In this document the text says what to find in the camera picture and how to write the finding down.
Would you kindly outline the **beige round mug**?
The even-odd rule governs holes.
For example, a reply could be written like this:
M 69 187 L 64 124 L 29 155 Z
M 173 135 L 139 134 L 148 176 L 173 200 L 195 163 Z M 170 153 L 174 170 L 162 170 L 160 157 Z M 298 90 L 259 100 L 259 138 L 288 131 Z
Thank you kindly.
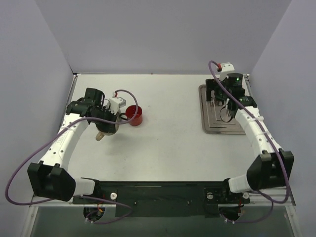
M 112 121 L 112 122 L 120 122 L 121 121 L 118 113 L 116 115 L 114 115 L 110 112 L 106 112 L 105 116 L 102 119 Z M 96 125 L 96 128 L 98 130 L 98 133 L 95 137 L 95 139 L 97 141 L 102 140 L 104 136 L 114 135 L 119 129 L 118 124 L 96 122 L 95 125 Z

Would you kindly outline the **red mug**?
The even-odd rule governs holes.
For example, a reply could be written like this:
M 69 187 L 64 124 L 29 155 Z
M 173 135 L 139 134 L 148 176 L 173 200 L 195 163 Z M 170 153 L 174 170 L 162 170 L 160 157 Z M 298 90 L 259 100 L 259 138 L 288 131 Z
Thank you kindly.
M 139 126 L 142 123 L 142 114 L 142 108 L 136 105 L 131 105 L 125 110 L 126 118 L 129 120 L 131 126 Z

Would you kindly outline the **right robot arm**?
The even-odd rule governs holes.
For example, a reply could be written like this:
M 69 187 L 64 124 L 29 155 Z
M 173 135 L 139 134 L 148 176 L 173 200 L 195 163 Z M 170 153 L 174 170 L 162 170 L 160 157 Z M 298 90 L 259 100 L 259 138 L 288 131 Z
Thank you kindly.
M 231 202 L 239 193 L 278 187 L 289 188 L 294 155 L 285 151 L 272 137 L 264 124 L 253 97 L 245 94 L 243 75 L 228 73 L 223 81 L 206 79 L 207 102 L 221 102 L 228 111 L 229 122 L 235 120 L 243 129 L 254 153 L 254 161 L 246 173 L 229 178 L 220 191 L 221 198 Z

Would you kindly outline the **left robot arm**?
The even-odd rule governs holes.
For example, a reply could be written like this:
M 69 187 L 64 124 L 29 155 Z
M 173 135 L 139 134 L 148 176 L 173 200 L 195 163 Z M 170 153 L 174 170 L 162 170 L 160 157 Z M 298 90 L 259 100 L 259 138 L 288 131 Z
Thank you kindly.
M 126 100 L 117 93 L 109 99 L 94 88 L 87 88 L 84 97 L 72 101 L 66 108 L 60 135 L 54 140 L 38 163 L 31 163 L 27 173 L 34 195 L 42 198 L 69 201 L 83 195 L 90 203 L 101 199 L 101 190 L 96 180 L 74 178 L 68 173 L 70 158 L 87 127 L 94 123 L 98 130 L 97 140 L 113 135 L 119 128 L 120 109 Z

